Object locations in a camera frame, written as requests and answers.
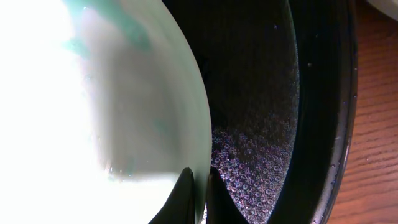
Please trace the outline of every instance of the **table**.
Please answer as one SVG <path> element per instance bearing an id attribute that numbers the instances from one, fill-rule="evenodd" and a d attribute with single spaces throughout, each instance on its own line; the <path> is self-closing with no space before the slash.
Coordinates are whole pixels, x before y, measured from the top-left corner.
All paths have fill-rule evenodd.
<path id="1" fill-rule="evenodd" d="M 329 224 L 398 223 L 398 22 L 357 1 L 358 104 Z"/>

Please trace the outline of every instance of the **wood grain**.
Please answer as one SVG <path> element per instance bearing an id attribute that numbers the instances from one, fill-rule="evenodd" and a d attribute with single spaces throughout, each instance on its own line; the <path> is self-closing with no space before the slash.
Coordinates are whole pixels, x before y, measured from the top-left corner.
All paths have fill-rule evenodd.
<path id="1" fill-rule="evenodd" d="M 329 224 L 398 223 L 398 22 L 357 1 L 358 104 Z"/>

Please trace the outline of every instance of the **speckled black surface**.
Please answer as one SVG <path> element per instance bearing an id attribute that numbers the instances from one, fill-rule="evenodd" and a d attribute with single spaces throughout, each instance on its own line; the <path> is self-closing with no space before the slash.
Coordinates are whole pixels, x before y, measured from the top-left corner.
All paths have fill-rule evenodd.
<path id="1" fill-rule="evenodd" d="M 249 223 L 264 223 L 289 168 L 299 78 L 287 2 L 164 0 L 198 62 L 213 128 L 211 163 Z"/>

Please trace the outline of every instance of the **wooden table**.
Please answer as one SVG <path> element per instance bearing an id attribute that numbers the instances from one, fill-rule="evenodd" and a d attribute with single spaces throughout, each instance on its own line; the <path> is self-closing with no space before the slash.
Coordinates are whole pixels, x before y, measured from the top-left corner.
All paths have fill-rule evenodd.
<path id="1" fill-rule="evenodd" d="M 354 136 L 328 223 L 398 223 L 398 22 L 362 1 L 357 17 Z"/>

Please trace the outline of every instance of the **black plate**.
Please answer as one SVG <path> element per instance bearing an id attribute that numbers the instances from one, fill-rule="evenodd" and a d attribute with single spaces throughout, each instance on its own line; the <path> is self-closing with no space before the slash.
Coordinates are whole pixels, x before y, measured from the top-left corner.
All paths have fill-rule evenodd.
<path id="1" fill-rule="evenodd" d="M 250 223 L 326 222 L 354 120 L 352 2 L 164 3 L 201 69 L 235 205 Z"/>

